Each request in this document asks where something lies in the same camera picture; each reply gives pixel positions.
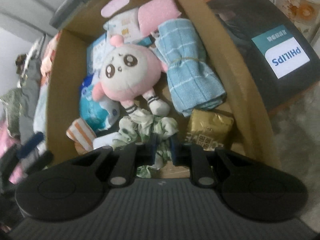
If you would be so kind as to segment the green white floral cloth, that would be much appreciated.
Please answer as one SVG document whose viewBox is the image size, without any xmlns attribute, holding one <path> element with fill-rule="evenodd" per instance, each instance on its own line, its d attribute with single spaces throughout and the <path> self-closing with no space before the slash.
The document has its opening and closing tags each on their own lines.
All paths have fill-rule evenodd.
<svg viewBox="0 0 320 240">
<path fill-rule="evenodd" d="M 140 166 L 137 169 L 139 178 L 151 178 L 156 171 L 163 168 L 171 160 L 169 138 L 178 133 L 177 121 L 173 118 L 153 115 L 145 109 L 138 109 L 131 116 L 124 116 L 120 119 L 119 131 L 116 132 L 111 142 L 112 148 L 133 142 L 146 143 L 153 133 L 159 137 L 155 163 L 151 166 Z"/>
</svg>

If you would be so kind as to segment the orange white striped cloth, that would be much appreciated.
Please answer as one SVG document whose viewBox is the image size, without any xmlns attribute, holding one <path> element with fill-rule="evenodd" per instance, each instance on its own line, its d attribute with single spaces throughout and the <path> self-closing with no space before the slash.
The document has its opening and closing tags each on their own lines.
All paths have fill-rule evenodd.
<svg viewBox="0 0 320 240">
<path fill-rule="evenodd" d="M 74 120 L 66 131 L 67 137 L 74 141 L 78 155 L 84 155 L 103 146 L 111 146 L 118 136 L 117 132 L 97 137 L 82 118 Z"/>
</svg>

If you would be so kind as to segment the blue checked towel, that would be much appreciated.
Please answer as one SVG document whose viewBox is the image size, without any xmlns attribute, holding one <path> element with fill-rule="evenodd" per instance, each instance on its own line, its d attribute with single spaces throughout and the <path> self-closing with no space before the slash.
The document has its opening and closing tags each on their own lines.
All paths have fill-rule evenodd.
<svg viewBox="0 0 320 240">
<path fill-rule="evenodd" d="M 192 22 L 168 20 L 158 26 L 156 55 L 168 66 L 167 83 L 176 111 L 190 116 L 193 109 L 221 105 L 226 91 L 207 64 L 206 49 Z"/>
</svg>

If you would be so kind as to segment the pink round plush doll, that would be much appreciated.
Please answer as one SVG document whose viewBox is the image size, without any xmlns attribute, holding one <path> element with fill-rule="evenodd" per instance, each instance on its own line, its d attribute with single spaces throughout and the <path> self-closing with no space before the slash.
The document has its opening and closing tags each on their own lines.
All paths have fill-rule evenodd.
<svg viewBox="0 0 320 240">
<path fill-rule="evenodd" d="M 138 109 L 135 98 L 142 96 L 152 114 L 167 116 L 170 107 L 156 95 L 153 87 L 161 74 L 168 71 L 168 65 L 144 46 L 125 44 L 121 35 L 112 36 L 110 44 L 115 49 L 103 62 L 99 82 L 92 90 L 93 100 L 100 101 L 107 96 L 120 102 L 127 114 L 131 115 Z"/>
</svg>

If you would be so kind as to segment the gold foil pack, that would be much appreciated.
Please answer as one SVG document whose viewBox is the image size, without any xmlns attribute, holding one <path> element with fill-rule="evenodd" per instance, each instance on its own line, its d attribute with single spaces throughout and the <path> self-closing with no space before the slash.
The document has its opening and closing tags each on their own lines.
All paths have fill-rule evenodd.
<svg viewBox="0 0 320 240">
<path fill-rule="evenodd" d="M 231 116 L 194 109 L 189 119 L 185 142 L 213 151 L 225 145 L 233 125 L 234 119 Z"/>
</svg>

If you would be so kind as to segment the blue white tissue pack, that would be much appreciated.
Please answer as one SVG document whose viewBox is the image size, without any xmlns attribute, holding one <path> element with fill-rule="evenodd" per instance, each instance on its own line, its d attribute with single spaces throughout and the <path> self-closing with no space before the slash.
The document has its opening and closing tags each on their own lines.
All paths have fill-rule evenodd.
<svg viewBox="0 0 320 240">
<path fill-rule="evenodd" d="M 79 87 L 80 117 L 87 122 L 95 133 L 110 129 L 120 116 L 120 105 L 118 102 L 112 101 L 107 96 L 104 96 L 98 102 L 93 100 L 92 90 L 98 81 L 99 75 L 95 72 L 92 75 L 86 76 Z"/>
</svg>

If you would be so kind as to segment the cardboard box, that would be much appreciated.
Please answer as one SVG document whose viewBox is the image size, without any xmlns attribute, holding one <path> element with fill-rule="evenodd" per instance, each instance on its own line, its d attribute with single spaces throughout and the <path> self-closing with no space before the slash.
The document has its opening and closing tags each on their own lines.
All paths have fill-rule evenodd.
<svg viewBox="0 0 320 240">
<path fill-rule="evenodd" d="M 101 14 L 113 0 L 90 0 L 60 32 L 48 86 L 46 145 L 53 154 L 53 165 L 76 158 L 78 153 L 67 129 L 79 117 L 79 87 L 87 75 L 86 49 L 103 33 L 106 17 Z M 119 12 L 142 8 L 153 0 L 129 0 Z M 190 101 L 201 85 L 209 86 L 210 97 L 222 96 L 229 104 L 241 133 L 245 155 L 279 168 L 273 132 L 267 111 L 255 82 L 238 49 L 220 21 L 201 0 L 172 0 L 176 11 L 172 22 L 186 23 L 194 31 L 193 55 L 186 65 L 195 68 L 182 90 Z M 109 98 L 129 114 L 151 112 L 174 118 L 185 132 L 187 121 L 171 92 L 163 100 L 160 87 L 170 88 L 161 75 L 173 68 L 149 48 L 128 43 L 123 34 L 111 38 L 112 50 L 103 53 L 103 63 L 93 88 L 96 101 Z"/>
</svg>

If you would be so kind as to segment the black Philips box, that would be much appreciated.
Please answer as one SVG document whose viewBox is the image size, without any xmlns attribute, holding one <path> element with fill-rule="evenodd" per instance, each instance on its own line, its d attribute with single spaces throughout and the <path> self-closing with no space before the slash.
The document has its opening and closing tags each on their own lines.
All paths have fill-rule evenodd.
<svg viewBox="0 0 320 240">
<path fill-rule="evenodd" d="M 237 46 L 271 113 L 319 81 L 319 57 L 269 0 L 203 0 Z"/>
</svg>

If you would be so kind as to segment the pink sponge block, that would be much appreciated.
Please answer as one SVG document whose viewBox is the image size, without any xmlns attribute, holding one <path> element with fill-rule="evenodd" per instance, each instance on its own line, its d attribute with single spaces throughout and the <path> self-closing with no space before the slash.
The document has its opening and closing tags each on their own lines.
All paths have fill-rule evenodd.
<svg viewBox="0 0 320 240">
<path fill-rule="evenodd" d="M 138 9 L 138 23 L 143 37 L 149 36 L 165 21 L 179 18 L 175 0 L 151 0 Z"/>
</svg>

